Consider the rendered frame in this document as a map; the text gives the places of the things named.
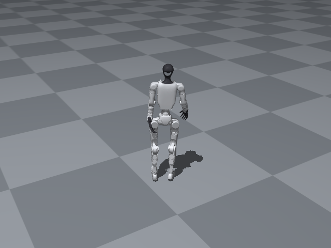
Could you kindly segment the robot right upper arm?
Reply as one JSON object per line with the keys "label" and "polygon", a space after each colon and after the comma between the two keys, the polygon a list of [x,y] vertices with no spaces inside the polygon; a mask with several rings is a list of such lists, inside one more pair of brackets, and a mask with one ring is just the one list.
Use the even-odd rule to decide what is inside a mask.
{"label": "robot right upper arm", "polygon": [[180,105],[186,105],[186,100],[185,100],[186,94],[185,94],[184,85],[182,83],[176,83],[176,84],[180,96]]}

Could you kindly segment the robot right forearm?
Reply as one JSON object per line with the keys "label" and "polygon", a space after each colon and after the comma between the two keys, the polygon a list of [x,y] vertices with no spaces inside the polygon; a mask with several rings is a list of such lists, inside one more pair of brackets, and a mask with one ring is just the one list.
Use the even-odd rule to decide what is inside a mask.
{"label": "robot right forearm", "polygon": [[[186,100],[186,99],[185,99]],[[187,100],[186,100],[186,105],[182,105],[182,109],[183,112],[186,113],[186,111],[188,110],[188,104],[187,104]]]}

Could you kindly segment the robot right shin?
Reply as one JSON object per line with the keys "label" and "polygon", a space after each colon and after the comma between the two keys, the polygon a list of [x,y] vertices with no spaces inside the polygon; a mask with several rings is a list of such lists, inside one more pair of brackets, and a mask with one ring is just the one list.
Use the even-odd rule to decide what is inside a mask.
{"label": "robot right shin", "polygon": [[173,174],[175,159],[176,159],[176,146],[174,146],[173,153],[169,153],[169,165],[170,165],[169,173],[171,172],[172,174]]}

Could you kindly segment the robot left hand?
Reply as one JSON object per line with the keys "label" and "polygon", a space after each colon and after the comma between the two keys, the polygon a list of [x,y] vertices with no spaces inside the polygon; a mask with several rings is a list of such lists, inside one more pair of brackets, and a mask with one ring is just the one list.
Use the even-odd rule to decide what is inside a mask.
{"label": "robot left hand", "polygon": [[155,132],[155,131],[153,130],[153,128],[152,128],[152,125],[151,125],[151,122],[152,122],[151,117],[148,117],[147,119],[148,119],[148,123],[149,123],[149,127],[150,127],[151,131],[152,131],[153,133],[157,133],[157,132]]}

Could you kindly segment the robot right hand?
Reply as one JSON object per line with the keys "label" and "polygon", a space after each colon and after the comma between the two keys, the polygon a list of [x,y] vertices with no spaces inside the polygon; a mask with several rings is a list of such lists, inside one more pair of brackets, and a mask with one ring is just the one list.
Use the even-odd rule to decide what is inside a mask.
{"label": "robot right hand", "polygon": [[[181,113],[181,112],[183,112],[183,111],[180,111],[180,113]],[[181,117],[182,117],[182,116],[183,116],[183,117],[185,116],[184,119],[185,119],[185,118],[187,119],[187,117],[188,117],[188,110],[186,111],[186,113],[183,112],[182,115],[181,115]],[[182,117],[182,118],[183,118],[183,117]],[[185,119],[185,120],[186,120],[186,119]]]}

